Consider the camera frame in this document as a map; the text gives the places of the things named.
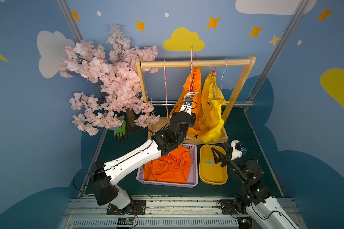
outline clothes rack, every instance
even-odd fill
[[[227,120],[229,113],[231,112],[234,103],[236,102],[243,85],[245,84],[248,75],[250,74],[253,65],[256,62],[256,57],[254,55],[249,55],[247,59],[229,59],[229,60],[196,60],[193,61],[193,67],[216,67],[216,66],[239,66],[243,65],[242,72],[239,76],[239,79],[233,89],[233,92],[231,94],[231,97],[229,98],[229,103],[227,104],[223,114],[222,119],[224,121]],[[146,89],[145,89],[145,82],[144,82],[144,76],[143,76],[143,68],[163,68],[164,67],[164,61],[140,61],[140,58],[136,58],[136,69],[138,73],[138,77],[140,79],[140,86],[141,91],[143,95],[143,101],[147,102],[146,97]],[[189,60],[183,60],[183,61],[166,61],[165,62],[166,68],[173,68],[173,67],[191,67],[191,61]],[[160,118],[160,121],[150,127],[152,131],[157,131],[157,128],[160,126],[164,126],[167,123],[167,118]],[[217,143],[223,143],[228,141],[227,133],[224,129],[224,127],[221,130],[221,137]],[[190,136],[186,138],[185,143],[187,144],[204,144],[202,141],[198,139],[194,139]]]

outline blue wall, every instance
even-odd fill
[[[0,228],[57,228],[101,136],[82,135],[69,104],[74,92],[100,97],[96,85],[41,75],[42,30],[73,39],[55,0],[0,2]]]
[[[110,35],[110,24],[118,24],[122,26],[123,34],[131,38],[132,47],[156,45],[159,50],[157,60],[188,60],[189,52],[168,51],[163,48],[163,42],[171,37],[175,29],[185,27],[196,32],[205,43],[204,49],[194,52],[199,55],[200,60],[239,59],[256,55],[256,63],[249,78],[261,73],[274,49],[273,43],[268,42],[275,34],[280,37],[290,19],[290,15],[244,14],[237,11],[235,1],[230,0],[132,0],[127,3],[100,0],[96,4],[87,0],[68,2],[71,10],[78,12],[79,21],[76,22],[84,39],[92,40],[95,44],[102,43],[107,53],[112,49],[112,46],[106,43],[107,36]],[[101,12],[101,16],[96,14],[97,11]],[[220,18],[217,29],[206,29],[209,17]],[[145,31],[136,30],[136,21],[145,22]],[[252,26],[263,27],[258,37],[248,37]],[[232,91],[242,68],[227,67],[222,83],[224,89]],[[223,70],[224,67],[217,68],[218,81]],[[202,68],[203,81],[210,72],[210,67]],[[178,100],[182,85],[189,74],[189,68],[167,69],[167,92],[170,100]],[[163,71],[154,74],[146,72],[144,78],[148,97],[165,100]],[[248,82],[248,85],[251,87],[242,90],[239,100],[246,100],[248,97],[253,84]]]
[[[325,7],[333,12],[322,22]],[[317,1],[247,112],[309,229],[344,228],[344,108],[320,84],[332,68],[344,69],[344,1]]]

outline glove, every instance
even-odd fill
[[[122,125],[113,131],[114,139],[117,141],[124,141],[127,139],[126,132],[126,122],[124,121]]]

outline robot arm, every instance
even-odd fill
[[[172,113],[170,124],[154,133],[137,149],[105,164],[96,161],[91,167],[91,184],[98,205],[114,204],[129,211],[133,206],[130,195],[117,184],[127,174],[143,164],[164,156],[186,140],[189,127],[194,126],[196,115],[191,112],[192,97],[186,97],[180,112]]]
[[[228,166],[242,181],[243,192],[235,197],[236,211],[248,213],[262,229],[299,229],[260,180],[264,172],[258,161],[250,159],[245,164],[239,162],[242,153],[246,152],[244,144],[234,140],[230,146],[225,143],[225,149],[226,155],[213,147],[212,152],[215,163],[221,162],[221,167]]]

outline wooden rod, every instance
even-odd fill
[[[144,76],[143,76],[142,68],[140,66],[140,58],[139,57],[135,58],[135,64],[136,64],[136,70],[138,71],[140,87],[142,89],[143,101],[148,102],[147,91],[145,89]]]
[[[250,59],[230,59],[227,66],[248,65]],[[141,61],[142,69],[146,68],[163,68],[163,61]],[[194,60],[193,67],[216,67],[225,66],[226,60]],[[166,67],[191,67],[191,61],[166,61]]]
[[[221,116],[221,118],[224,120],[224,122],[227,120],[229,113],[231,112],[231,110],[234,106],[234,103],[236,102],[237,98],[239,97],[239,93],[241,92],[243,85],[245,84],[247,77],[250,74],[251,69],[256,62],[256,57],[254,55],[250,55],[250,56],[248,56],[248,60],[250,60],[250,63],[243,67],[242,72],[239,76],[239,79],[238,79],[236,85],[234,86],[231,97],[229,98],[229,103],[227,104],[227,106],[224,109],[224,112]]]

